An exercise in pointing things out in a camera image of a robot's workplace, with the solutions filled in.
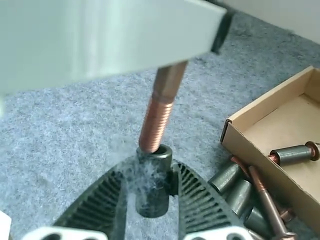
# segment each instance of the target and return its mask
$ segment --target metal cylinder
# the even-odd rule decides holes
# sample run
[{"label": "metal cylinder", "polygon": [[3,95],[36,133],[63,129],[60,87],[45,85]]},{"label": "metal cylinder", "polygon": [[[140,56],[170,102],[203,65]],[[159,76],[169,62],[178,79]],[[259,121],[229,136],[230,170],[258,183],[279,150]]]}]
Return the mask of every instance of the metal cylinder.
[{"label": "metal cylinder", "polygon": [[249,234],[253,238],[253,240],[266,240],[264,237],[260,236],[258,233],[255,231],[252,231],[251,229],[248,229]]},{"label": "metal cylinder", "polygon": [[230,189],[241,174],[242,170],[240,166],[235,162],[231,162],[215,174],[208,183],[223,195]]},{"label": "metal cylinder", "polygon": [[232,188],[230,195],[226,198],[226,202],[237,216],[241,216],[248,203],[253,190],[253,186],[247,180],[241,179]]},{"label": "metal cylinder", "polygon": [[305,145],[290,146],[272,150],[269,158],[280,166],[319,159],[319,143],[308,141]]},{"label": "metal cylinder", "polygon": [[253,207],[244,221],[244,225],[265,238],[271,238],[273,235],[272,228],[267,222],[261,211]]},{"label": "metal cylinder", "polygon": [[137,149],[137,178],[143,179],[136,189],[135,209],[145,218],[161,217],[168,211],[172,149],[161,144],[154,153]]}]

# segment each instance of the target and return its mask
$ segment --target copper bolt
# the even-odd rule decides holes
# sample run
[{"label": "copper bolt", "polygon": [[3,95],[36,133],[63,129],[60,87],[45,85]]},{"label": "copper bolt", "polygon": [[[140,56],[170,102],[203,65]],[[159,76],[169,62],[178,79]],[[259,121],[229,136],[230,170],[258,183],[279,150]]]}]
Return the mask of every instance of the copper bolt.
[{"label": "copper bolt", "polygon": [[162,67],[156,73],[139,138],[139,147],[145,153],[154,153],[160,146],[187,63]]},{"label": "copper bolt", "polygon": [[269,159],[279,166],[292,164],[310,159],[317,161],[320,157],[320,144],[313,141],[307,141],[305,145],[290,146],[272,150]]},{"label": "copper bolt", "polygon": [[277,210],[277,207],[274,201],[272,200],[269,192],[267,191],[267,189],[265,188],[265,185],[261,180],[260,174],[256,169],[256,167],[250,166],[248,170],[251,174],[251,178],[255,185],[255,188],[259,193],[259,196],[261,198],[261,201],[267,213],[268,219],[270,220],[271,226],[274,230],[274,233],[276,234],[275,239],[297,240],[298,236],[296,233],[288,232],[283,220],[281,219],[281,216]]},{"label": "copper bolt", "polygon": [[277,165],[280,165],[280,161],[279,161],[279,159],[277,158],[276,155],[272,154],[272,155],[269,155],[268,157],[272,162],[274,162]]},{"label": "copper bolt", "polygon": [[239,165],[239,167],[241,168],[241,170],[243,171],[244,175],[247,177],[247,179],[250,179],[250,175],[247,169],[247,166],[236,156],[232,156],[230,159],[232,162],[236,163]]}]

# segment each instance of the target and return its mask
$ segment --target gray carpet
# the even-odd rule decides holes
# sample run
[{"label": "gray carpet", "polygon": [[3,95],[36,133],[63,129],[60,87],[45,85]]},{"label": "gray carpet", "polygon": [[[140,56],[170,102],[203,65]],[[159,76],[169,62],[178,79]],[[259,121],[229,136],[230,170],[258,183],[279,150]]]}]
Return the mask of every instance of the gray carpet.
[{"label": "gray carpet", "polygon": [[[225,118],[309,65],[320,46],[238,14],[221,55],[190,61],[163,143],[208,180],[229,153],[219,144]],[[49,225],[99,176],[132,156],[155,69],[5,99],[0,119],[0,209],[14,239]],[[127,237],[177,239],[176,200],[165,217],[128,218]],[[299,220],[302,240],[317,239]]]}]

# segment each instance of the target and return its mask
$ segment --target black jaw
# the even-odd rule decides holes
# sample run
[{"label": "black jaw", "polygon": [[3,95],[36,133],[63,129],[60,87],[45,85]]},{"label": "black jaw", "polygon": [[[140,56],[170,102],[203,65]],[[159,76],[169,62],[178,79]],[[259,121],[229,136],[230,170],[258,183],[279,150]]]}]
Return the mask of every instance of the black jaw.
[{"label": "black jaw", "polygon": [[[179,240],[194,232],[229,226],[243,227],[226,201],[197,173],[178,161],[168,168],[167,163],[171,161],[163,159],[165,164],[157,171],[166,173],[167,177],[162,178],[164,182],[156,181],[156,189],[160,192],[155,196],[160,198],[147,197],[145,204],[149,205],[148,208],[141,208],[141,203],[136,202],[138,213],[149,218],[163,216],[168,210],[169,196],[175,195],[179,204]],[[128,188],[128,182],[137,176],[137,169],[144,169],[140,167],[146,162],[145,158],[132,157],[114,166],[80,195],[54,226],[100,231],[110,240],[123,240],[127,196],[132,192],[139,194],[137,188]]]}]

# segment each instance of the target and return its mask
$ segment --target open cardboard box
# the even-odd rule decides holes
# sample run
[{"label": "open cardboard box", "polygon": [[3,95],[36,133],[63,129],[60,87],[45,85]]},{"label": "open cardboard box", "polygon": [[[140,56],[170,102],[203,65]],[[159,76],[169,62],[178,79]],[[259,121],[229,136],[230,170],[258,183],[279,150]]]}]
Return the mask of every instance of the open cardboard box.
[{"label": "open cardboard box", "polygon": [[320,143],[320,69],[312,66],[229,117],[221,143],[260,170],[273,194],[320,235],[320,160],[277,166],[273,149]]}]

